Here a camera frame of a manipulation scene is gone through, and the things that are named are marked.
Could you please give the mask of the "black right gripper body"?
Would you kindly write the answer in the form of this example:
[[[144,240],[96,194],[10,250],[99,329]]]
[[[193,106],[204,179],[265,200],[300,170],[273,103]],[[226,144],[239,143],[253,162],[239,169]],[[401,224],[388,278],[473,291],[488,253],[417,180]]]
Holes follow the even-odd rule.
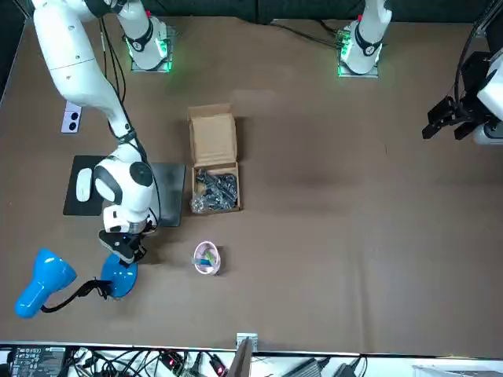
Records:
[[[129,234],[126,232],[106,232],[101,230],[98,233],[98,238],[101,243],[110,251],[116,252],[120,248],[130,248],[130,243],[134,241],[142,241],[142,234]]]

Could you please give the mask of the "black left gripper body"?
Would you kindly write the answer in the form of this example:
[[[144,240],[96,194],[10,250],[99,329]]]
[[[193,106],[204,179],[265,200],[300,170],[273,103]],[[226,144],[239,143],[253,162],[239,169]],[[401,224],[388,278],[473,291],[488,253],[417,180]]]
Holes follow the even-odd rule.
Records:
[[[487,110],[477,98],[477,93],[482,89],[486,74],[490,66],[491,54],[489,52],[475,51],[461,65],[461,78],[464,86],[457,113],[479,122],[484,119]]]

